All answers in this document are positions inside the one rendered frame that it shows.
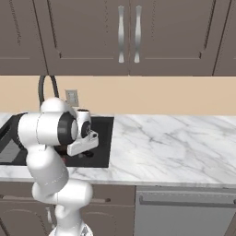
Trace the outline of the brown wall cupboard door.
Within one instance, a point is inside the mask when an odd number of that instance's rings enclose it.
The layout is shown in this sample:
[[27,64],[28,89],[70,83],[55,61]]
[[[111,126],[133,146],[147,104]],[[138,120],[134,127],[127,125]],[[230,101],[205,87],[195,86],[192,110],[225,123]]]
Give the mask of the brown wall cupboard door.
[[[48,73],[126,76],[129,0],[35,0]],[[118,6],[124,6],[124,63],[120,64]]]
[[213,75],[236,77],[236,0],[230,0]]
[[[230,0],[131,0],[130,74],[210,76]],[[136,7],[142,6],[140,62],[135,59]]]
[[47,74],[34,0],[0,0],[0,76]]

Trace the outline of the brown base cupboard door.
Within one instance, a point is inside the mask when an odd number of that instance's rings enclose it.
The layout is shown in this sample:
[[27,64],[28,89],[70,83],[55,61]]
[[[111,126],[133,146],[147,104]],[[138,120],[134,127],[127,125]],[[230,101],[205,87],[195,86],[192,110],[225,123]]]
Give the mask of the brown base cupboard door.
[[134,235],[134,206],[91,204],[80,212],[94,236]]
[[[46,207],[53,224],[48,222]],[[33,201],[0,201],[0,236],[49,236],[56,224],[54,206]]]

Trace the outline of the grey dishwasher door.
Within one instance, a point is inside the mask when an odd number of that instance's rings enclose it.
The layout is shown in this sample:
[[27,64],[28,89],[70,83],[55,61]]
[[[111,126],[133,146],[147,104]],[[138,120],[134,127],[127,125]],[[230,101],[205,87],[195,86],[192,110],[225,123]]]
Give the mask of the grey dishwasher door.
[[228,188],[138,186],[135,236],[234,236],[235,208],[144,206],[146,200],[236,204],[236,190]]

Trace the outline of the grey wall socket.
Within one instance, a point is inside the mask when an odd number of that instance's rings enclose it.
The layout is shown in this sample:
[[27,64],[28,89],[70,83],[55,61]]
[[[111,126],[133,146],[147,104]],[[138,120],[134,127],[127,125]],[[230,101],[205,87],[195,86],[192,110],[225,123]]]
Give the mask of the grey wall socket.
[[66,101],[73,107],[78,107],[78,96],[76,89],[67,89],[65,91]]

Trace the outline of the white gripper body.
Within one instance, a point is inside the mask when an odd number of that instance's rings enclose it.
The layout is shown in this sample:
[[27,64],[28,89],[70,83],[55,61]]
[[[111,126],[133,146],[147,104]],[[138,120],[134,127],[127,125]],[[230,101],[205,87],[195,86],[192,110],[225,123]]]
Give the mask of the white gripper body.
[[99,145],[99,136],[91,131],[85,138],[78,138],[67,146],[67,155],[73,157],[85,151],[96,148]]

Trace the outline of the black arched tap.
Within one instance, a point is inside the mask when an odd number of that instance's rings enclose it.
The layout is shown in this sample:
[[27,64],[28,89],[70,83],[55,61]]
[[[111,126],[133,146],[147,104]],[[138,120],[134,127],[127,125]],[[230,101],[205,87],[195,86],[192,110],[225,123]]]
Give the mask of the black arched tap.
[[[49,76],[53,85],[53,93],[56,98],[59,98],[59,92],[58,92],[58,87],[56,83],[55,76]],[[46,76],[40,76],[39,78],[39,83],[38,83],[38,96],[39,96],[39,103],[40,107],[42,103],[44,102],[44,81],[45,81]]]

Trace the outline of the black sink basin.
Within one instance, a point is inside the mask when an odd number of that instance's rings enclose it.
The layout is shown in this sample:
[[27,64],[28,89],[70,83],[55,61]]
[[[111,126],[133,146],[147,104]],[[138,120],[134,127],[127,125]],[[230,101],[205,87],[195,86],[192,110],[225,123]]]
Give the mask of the black sink basin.
[[[13,118],[4,115],[0,124],[0,165],[25,166],[27,150],[20,149],[10,135]],[[66,146],[56,147],[56,152],[62,157],[67,167],[108,168],[112,142],[113,117],[92,116],[91,129],[99,135],[99,145],[79,155],[69,157]]]

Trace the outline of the brown false drawer front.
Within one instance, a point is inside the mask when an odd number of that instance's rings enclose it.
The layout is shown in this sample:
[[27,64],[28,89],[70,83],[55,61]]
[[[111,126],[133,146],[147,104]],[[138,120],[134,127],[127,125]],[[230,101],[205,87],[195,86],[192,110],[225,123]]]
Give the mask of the brown false drawer front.
[[[32,183],[0,182],[0,195],[11,200],[32,200]],[[104,204],[133,206],[135,204],[136,188],[129,185],[93,184],[92,198],[110,198],[111,202]]]

